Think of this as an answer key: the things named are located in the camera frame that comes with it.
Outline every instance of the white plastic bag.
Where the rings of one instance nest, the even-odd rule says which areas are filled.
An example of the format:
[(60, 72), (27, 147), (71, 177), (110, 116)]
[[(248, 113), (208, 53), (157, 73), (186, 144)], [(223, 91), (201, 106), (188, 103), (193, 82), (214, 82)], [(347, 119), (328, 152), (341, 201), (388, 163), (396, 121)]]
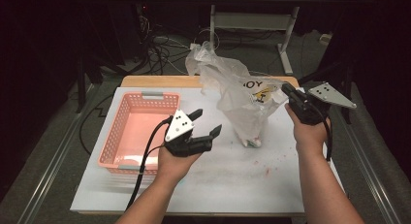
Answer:
[(287, 100), (281, 91), (284, 81), (250, 76), (244, 64), (217, 56), (208, 42), (194, 47), (185, 65), (190, 76), (200, 75), (203, 89), (220, 92), (217, 109), (228, 117), (244, 146), (261, 146), (265, 121)]

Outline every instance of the plastic basket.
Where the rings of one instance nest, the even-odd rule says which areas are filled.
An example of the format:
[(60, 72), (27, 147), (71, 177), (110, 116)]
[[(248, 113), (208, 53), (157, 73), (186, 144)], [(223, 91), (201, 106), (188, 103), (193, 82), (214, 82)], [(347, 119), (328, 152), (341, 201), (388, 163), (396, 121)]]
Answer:
[[(171, 92), (124, 93), (98, 159), (111, 173), (136, 174), (154, 128), (174, 114), (179, 107), (179, 94)], [(163, 143), (167, 126), (155, 135), (151, 148)], [(145, 173), (157, 173), (158, 150), (145, 161)]]

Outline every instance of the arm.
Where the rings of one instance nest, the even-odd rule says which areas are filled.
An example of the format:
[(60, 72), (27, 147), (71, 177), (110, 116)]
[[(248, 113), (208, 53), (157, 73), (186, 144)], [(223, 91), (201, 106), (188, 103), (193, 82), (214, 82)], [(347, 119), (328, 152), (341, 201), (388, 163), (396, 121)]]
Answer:
[(161, 223), (175, 187), (200, 155), (174, 157), (161, 147), (156, 178), (116, 223)]
[(324, 158), (323, 143), (327, 138), (324, 125), (301, 124), (288, 104), (286, 110), (295, 125), (302, 202), (308, 223), (364, 223)]

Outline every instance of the white board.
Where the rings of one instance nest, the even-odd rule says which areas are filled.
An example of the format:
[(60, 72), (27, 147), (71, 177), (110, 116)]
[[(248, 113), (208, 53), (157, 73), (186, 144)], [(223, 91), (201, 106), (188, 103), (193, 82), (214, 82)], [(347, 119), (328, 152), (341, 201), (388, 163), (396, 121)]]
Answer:
[[(111, 174), (97, 164), (115, 111), (124, 92), (169, 91), (180, 93), (180, 108), (191, 113), (203, 109), (195, 120), (193, 137), (208, 135), (222, 124), (219, 137), (192, 166), (176, 187), (168, 213), (210, 215), (283, 215), (303, 213), (298, 156), (293, 123), (284, 106), (269, 117), (260, 148), (246, 148), (225, 115), (216, 109), (218, 93), (200, 88), (117, 88), (106, 121), (73, 200), (71, 210), (81, 213), (112, 213), (126, 209), (137, 176)], [(332, 163), (338, 182), (339, 177)], [(144, 176), (139, 194), (152, 181)]]

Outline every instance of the desk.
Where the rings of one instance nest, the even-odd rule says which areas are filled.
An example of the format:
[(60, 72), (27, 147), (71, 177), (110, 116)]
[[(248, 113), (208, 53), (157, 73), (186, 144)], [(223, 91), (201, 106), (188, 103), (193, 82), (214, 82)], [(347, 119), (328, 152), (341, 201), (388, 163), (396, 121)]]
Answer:
[[(293, 78), (281, 79), (297, 85)], [(303, 215), (293, 124), (284, 107), (269, 117), (262, 133), (263, 146), (246, 148), (228, 119), (215, 108), (220, 95), (208, 91), (202, 95), (200, 87), (197, 77), (126, 77), (115, 93), (71, 210), (121, 213), (126, 208), (137, 176), (111, 174), (97, 165), (97, 158), (122, 93), (155, 90), (179, 92), (180, 107), (187, 112), (204, 109), (195, 121), (194, 137), (223, 124), (212, 151), (203, 154), (176, 187), (168, 215)], [(140, 192), (152, 180), (153, 176), (144, 176)]]
[(211, 5), (209, 27), (211, 48), (214, 48), (214, 29), (216, 27), (285, 30), (284, 42), (277, 45), (277, 50), (284, 68), (284, 73), (291, 76), (293, 69), (286, 50), (290, 42), (291, 34), (293, 33), (299, 9), (300, 7), (294, 7), (290, 15), (238, 14), (219, 13), (215, 11), (215, 5)]

